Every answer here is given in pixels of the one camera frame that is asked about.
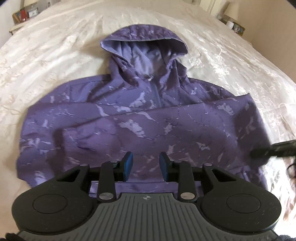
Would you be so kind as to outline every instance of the gray ribbed plate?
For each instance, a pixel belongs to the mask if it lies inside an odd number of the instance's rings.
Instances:
[[[177,201],[172,194],[127,194],[100,204],[94,215],[77,229],[42,236],[25,231],[26,241],[269,241],[273,231],[237,235],[208,223],[194,204]]]

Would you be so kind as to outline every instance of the white bedspread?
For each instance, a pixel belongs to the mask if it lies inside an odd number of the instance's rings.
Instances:
[[[0,50],[0,236],[17,232],[10,213],[27,190],[16,178],[15,160],[26,109],[56,86],[108,72],[100,40],[130,24],[166,27],[185,41],[181,59],[188,76],[220,85],[235,95],[251,93],[272,142],[295,139],[296,84],[241,37],[198,6],[181,0],[71,0],[31,20]],[[278,234],[296,237],[290,159],[262,167],[268,189],[283,211]]]

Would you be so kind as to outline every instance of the hooded jacket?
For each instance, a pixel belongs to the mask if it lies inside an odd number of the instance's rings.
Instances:
[[[111,74],[65,83],[29,108],[19,178],[36,186],[80,163],[97,167],[132,151],[130,179],[117,192],[175,192],[159,168],[165,151],[171,160],[213,163],[264,186],[258,168],[267,160],[249,152],[269,140],[249,94],[188,78],[177,61],[186,44],[160,26],[124,27],[101,47],[111,54]]]

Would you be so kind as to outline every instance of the silver screw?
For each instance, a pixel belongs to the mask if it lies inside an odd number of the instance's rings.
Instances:
[[[185,200],[191,200],[195,198],[195,195],[191,192],[183,192],[181,194],[181,198],[185,199]]]
[[[99,198],[102,200],[110,200],[114,197],[114,195],[110,192],[103,192],[99,195]]]

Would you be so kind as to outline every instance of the lampshade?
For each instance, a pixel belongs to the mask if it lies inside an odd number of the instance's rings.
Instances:
[[[29,5],[32,5],[32,4],[34,4],[34,3],[38,2],[38,1],[39,0],[25,0],[24,1],[24,7],[27,7]]]
[[[233,2],[230,3],[224,14],[234,20],[237,20],[239,16],[239,4]]]

